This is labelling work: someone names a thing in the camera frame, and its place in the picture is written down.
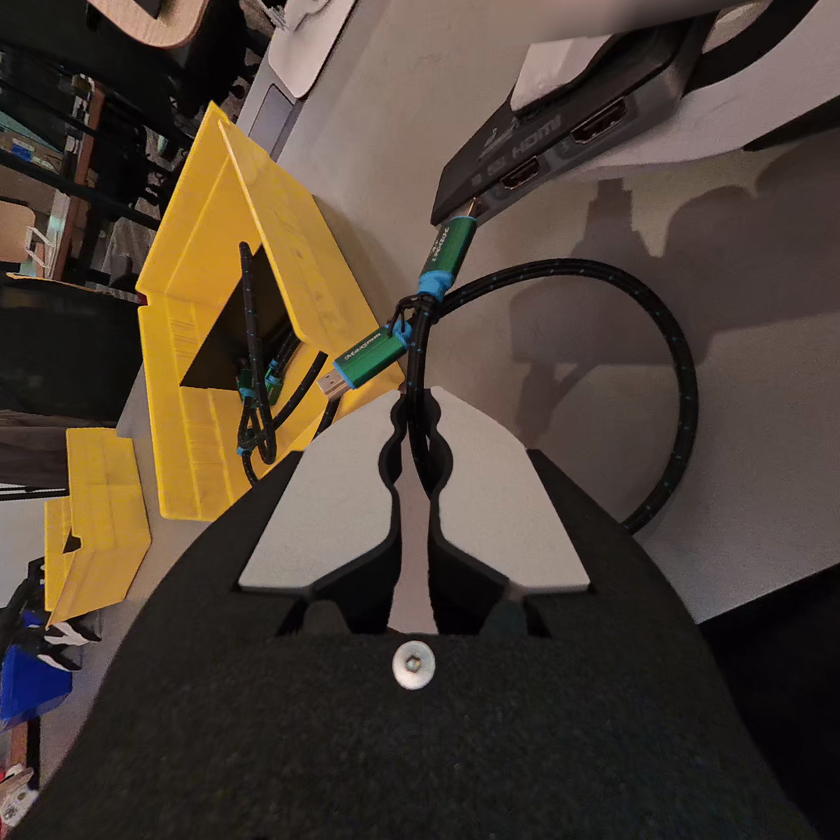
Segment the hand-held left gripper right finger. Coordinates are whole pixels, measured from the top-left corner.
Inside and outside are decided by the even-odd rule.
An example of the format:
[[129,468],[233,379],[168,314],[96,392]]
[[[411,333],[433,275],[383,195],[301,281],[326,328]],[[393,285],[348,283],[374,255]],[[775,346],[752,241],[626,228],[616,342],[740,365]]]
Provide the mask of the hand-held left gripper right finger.
[[590,576],[524,444],[442,387],[427,391],[427,418],[437,630],[475,635],[502,602],[587,592]]

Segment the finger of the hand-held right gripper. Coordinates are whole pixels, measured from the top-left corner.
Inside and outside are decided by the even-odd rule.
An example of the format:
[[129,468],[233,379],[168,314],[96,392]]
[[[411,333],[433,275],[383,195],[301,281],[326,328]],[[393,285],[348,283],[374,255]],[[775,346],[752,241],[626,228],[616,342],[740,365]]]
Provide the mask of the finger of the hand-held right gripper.
[[514,113],[582,81],[620,35],[568,38],[531,45],[509,99]]
[[838,95],[839,4],[817,3],[792,32],[732,77],[688,93],[675,115],[584,166],[586,182],[741,149]]

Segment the yellow plastic bin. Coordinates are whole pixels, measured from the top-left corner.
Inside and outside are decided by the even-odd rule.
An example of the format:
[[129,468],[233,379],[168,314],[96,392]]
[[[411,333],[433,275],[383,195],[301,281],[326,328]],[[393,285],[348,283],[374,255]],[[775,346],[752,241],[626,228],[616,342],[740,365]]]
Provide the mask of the yellow plastic bin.
[[121,603],[151,546],[132,441],[72,428],[66,447],[69,494],[45,502],[49,626]]
[[375,327],[314,197],[216,104],[207,106],[137,284],[161,515],[210,522],[249,489],[237,455],[236,372],[223,388],[182,385],[235,296],[241,242],[265,257],[301,341],[281,400],[319,352],[327,365]]

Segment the grey desk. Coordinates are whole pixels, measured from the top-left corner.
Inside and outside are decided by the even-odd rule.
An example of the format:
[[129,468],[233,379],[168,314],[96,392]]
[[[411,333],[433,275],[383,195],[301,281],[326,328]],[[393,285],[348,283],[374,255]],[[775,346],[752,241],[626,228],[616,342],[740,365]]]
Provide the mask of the grey desk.
[[[278,163],[379,319],[416,288],[444,164],[506,97],[534,3],[358,2]],[[686,477],[638,535],[699,623],[838,562],[838,131],[540,187],[479,229],[462,282],[599,259],[648,284],[695,359]],[[541,449],[616,518],[669,453],[665,342],[624,294],[517,284],[442,320],[427,383]]]

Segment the dark multi-port hub adapter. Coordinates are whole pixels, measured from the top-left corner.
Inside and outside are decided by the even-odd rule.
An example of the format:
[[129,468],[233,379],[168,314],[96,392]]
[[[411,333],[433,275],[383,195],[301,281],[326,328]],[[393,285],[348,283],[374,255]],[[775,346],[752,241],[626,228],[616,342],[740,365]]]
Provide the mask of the dark multi-port hub adapter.
[[446,164],[430,223],[478,200],[478,223],[553,178],[666,121],[682,99],[716,14],[608,36],[560,89],[514,107],[513,95]]

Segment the white panel stand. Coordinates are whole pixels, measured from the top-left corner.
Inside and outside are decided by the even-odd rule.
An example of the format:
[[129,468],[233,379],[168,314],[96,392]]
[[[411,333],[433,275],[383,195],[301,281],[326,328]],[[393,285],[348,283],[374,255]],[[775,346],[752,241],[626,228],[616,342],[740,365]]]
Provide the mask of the white panel stand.
[[355,5],[355,1],[286,1],[272,11],[275,33],[269,44],[269,68],[290,100],[309,94]]

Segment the black braided cable green plugs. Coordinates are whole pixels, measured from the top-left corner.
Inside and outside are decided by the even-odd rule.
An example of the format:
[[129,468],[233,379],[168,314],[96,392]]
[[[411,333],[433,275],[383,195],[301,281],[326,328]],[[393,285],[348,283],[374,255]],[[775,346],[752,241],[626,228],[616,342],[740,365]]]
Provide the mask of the black braided cable green plugs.
[[266,387],[266,364],[259,336],[256,311],[256,292],[253,275],[253,253],[243,241],[238,246],[241,267],[241,288],[245,308],[245,337],[249,374],[238,377],[238,392],[242,403],[237,432],[237,453],[241,458],[248,483],[259,482],[253,466],[257,453],[266,466],[277,459],[277,433],[271,414]]
[[685,334],[660,298],[622,269],[591,259],[554,258],[530,261],[483,276],[452,290],[479,222],[475,199],[439,225],[417,281],[416,292],[396,305],[391,318],[340,354],[318,387],[330,403],[359,389],[403,356],[406,363],[407,433],[418,478],[427,497],[440,484],[440,468],[430,451],[431,421],[425,396],[427,346],[433,326],[466,304],[528,280],[582,277],[599,280],[633,299],[651,318],[668,345],[678,391],[678,423],[667,464],[646,498],[624,521],[631,534],[640,532],[665,507],[682,480],[696,441],[699,417],[697,372]]
[[329,404],[317,381],[327,373],[330,362],[326,352],[305,347],[291,328],[285,328],[266,348],[255,379],[253,409],[255,431],[260,433],[255,457],[262,469],[312,438]]

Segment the blue plastic bin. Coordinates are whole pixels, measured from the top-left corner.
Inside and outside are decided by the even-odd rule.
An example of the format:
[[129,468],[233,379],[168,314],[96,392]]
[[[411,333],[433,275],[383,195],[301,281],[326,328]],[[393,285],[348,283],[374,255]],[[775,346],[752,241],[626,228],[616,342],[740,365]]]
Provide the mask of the blue plastic bin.
[[56,708],[71,691],[62,633],[50,635],[40,615],[24,609],[2,643],[1,728],[5,732]]

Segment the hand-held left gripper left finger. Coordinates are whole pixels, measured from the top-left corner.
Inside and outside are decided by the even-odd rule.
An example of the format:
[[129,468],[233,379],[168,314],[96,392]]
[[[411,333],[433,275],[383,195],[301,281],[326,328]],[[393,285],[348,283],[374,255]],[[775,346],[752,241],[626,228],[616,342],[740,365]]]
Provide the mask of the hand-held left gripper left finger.
[[396,493],[402,441],[399,391],[316,436],[291,472],[239,589],[331,601],[352,633],[385,633],[402,571]]

